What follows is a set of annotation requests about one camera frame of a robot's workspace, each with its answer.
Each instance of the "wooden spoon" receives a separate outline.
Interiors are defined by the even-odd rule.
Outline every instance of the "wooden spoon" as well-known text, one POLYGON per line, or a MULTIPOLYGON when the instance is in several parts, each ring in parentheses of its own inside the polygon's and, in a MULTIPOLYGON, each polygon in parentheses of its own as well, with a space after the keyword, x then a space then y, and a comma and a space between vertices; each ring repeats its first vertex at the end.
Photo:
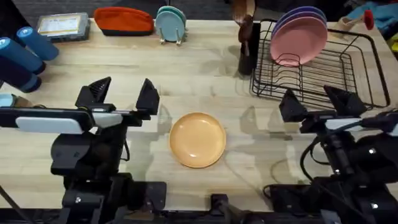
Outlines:
POLYGON ((234 0, 232 3, 233 20, 242 26, 246 15, 254 16, 256 10, 256 2, 254 0, 234 0))
POLYGON ((243 22, 241 24, 241 28, 238 33, 238 40, 240 43, 244 43, 244 54, 246 56, 250 56, 249 51, 249 39, 251 37, 251 33, 253 30, 253 17, 250 15, 245 15, 243 18, 243 22))

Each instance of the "light blue plate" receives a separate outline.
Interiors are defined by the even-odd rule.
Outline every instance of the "light blue plate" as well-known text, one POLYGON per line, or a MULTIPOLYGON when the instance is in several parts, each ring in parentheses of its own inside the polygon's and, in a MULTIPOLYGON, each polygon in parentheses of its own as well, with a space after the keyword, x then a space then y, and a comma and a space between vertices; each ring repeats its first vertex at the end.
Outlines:
POLYGON ((177 33, 180 39, 185 33, 185 26, 181 18, 173 12, 164 11, 157 15, 155 20, 156 34, 160 35, 162 29, 163 38, 167 41, 178 41, 177 33))
POLYGON ((165 12, 165 11, 176 13, 182 19, 182 21, 184 22, 184 25, 187 23, 187 17, 185 16, 185 14, 181 10, 179 10, 176 7, 173 7, 173 6, 162 6, 162 7, 160 7, 159 10, 157 11, 157 15, 159 15, 159 13, 165 12))
POLYGON ((0 107, 14 106, 15 99, 10 93, 0 93, 0 107))
POLYGON ((283 25, 285 25, 286 23, 288 23, 288 22, 290 22, 290 21, 292 21, 292 20, 294 20, 294 19, 298 19, 298 18, 300 18, 300 17, 314 17, 314 18, 317 18, 317 19, 321 20, 321 21, 324 23, 324 25, 325 25, 326 28, 328 27, 325 18, 323 18, 320 14, 318 14, 318 13, 316 13, 316 12, 298 12, 298 13, 296 13, 296 14, 293 14, 293 15, 287 17, 287 18, 284 19, 283 21, 278 22, 278 23, 275 25, 274 30, 272 31, 271 37, 273 37, 274 34, 276 34, 277 31, 279 30, 279 28, 281 28, 283 25))
POLYGON ((322 21, 326 24, 326 15, 325 13, 322 12, 322 10, 320 10, 317 7, 313 7, 313 6, 302 6, 302 7, 297 7, 295 9, 290 10, 289 12, 286 12, 276 23, 274 30, 272 31, 272 35, 274 35, 277 32, 277 27, 280 28, 281 26, 279 26, 278 24, 283 23, 283 21, 285 19, 287 19, 290 16, 293 16, 296 13, 300 13, 300 12, 314 12, 317 13, 322 19, 322 21))

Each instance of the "red object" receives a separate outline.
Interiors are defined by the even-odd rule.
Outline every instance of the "red object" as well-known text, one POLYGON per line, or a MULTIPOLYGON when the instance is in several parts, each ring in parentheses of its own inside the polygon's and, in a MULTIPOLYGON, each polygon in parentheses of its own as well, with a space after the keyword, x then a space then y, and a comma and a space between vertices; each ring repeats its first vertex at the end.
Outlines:
POLYGON ((109 35, 149 35, 154 30, 152 16, 127 7, 99 8, 94 12, 94 20, 109 35))
POLYGON ((373 29, 373 27, 374 27, 374 19, 373 19, 372 11, 365 10, 364 22, 365 22, 366 28, 368 28, 368 30, 373 29))

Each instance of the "blue cloth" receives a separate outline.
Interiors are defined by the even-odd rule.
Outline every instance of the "blue cloth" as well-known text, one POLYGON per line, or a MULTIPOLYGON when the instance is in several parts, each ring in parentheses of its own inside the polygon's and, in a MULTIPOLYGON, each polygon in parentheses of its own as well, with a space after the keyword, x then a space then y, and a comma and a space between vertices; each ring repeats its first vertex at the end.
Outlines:
POLYGON ((354 9, 347 17, 350 19, 359 18, 365 13, 365 10, 372 11, 374 24, 382 33, 385 33, 390 26, 398 22, 398 3, 380 5, 375 2, 367 2, 354 9))

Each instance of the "pink plate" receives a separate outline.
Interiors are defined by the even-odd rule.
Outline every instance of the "pink plate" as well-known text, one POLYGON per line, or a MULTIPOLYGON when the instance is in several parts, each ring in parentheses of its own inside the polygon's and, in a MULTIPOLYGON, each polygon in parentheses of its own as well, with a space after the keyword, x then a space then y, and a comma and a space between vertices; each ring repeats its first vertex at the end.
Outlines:
POLYGON ((280 65, 299 66, 315 58, 327 40, 328 30, 320 19, 300 17, 284 24, 275 33, 271 40, 271 57, 280 65))

